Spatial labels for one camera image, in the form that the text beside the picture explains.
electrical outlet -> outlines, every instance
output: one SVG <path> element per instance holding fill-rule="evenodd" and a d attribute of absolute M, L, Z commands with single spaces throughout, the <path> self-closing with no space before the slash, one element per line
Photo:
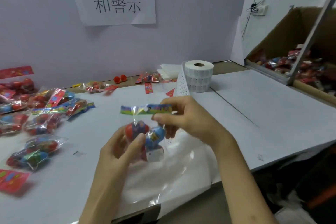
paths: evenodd
<path fill-rule="evenodd" d="M 254 11 L 252 11 L 253 15 L 264 16 L 267 13 L 268 5 L 258 5 Z"/>

left hand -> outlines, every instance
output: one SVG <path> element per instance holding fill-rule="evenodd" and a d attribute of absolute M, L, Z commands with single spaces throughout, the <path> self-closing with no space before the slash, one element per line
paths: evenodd
<path fill-rule="evenodd" d="M 100 150 L 92 186 L 79 224 L 110 223 L 116 214 L 128 167 L 145 144 L 145 135 L 139 134 L 128 146 L 125 127 L 119 128 Z"/>

right hand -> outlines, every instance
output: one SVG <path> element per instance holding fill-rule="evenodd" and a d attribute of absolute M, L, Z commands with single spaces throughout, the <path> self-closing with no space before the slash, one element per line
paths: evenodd
<path fill-rule="evenodd" d="M 165 125 L 166 138 L 173 138 L 176 131 L 182 128 L 187 133 L 200 139 L 202 142 L 217 147 L 224 140 L 224 134 L 231 134 L 205 110 L 191 96 L 173 97 L 162 100 L 161 104 L 170 104 L 176 114 L 158 113 L 153 115 L 152 120 Z"/>

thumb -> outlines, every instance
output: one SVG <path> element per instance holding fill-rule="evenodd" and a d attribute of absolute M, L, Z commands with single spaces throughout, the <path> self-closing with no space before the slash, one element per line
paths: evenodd
<path fill-rule="evenodd" d="M 144 134 L 139 134 L 128 146 L 127 150 L 120 157 L 128 165 L 134 160 L 134 158 L 140 154 L 142 147 L 146 141 L 146 136 Z"/>
<path fill-rule="evenodd" d="M 153 116 L 153 120 L 160 124 L 172 125 L 179 128 L 183 128 L 184 117 L 183 115 L 157 113 Z"/>

cardboard box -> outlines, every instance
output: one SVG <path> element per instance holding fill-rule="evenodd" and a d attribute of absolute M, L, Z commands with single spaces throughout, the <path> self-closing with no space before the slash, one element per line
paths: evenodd
<path fill-rule="evenodd" d="M 321 8 L 318 7 L 301 7 L 291 10 L 246 59 L 252 59 L 261 50 L 264 50 L 267 59 L 287 56 L 287 53 L 294 50 L 297 44 L 305 42 L 320 11 Z M 312 50 L 321 53 L 328 67 L 336 67 L 336 9 L 328 12 L 318 28 L 318 35 Z M 336 97 L 332 95 L 298 80 L 295 80 L 293 86 L 336 106 Z"/>

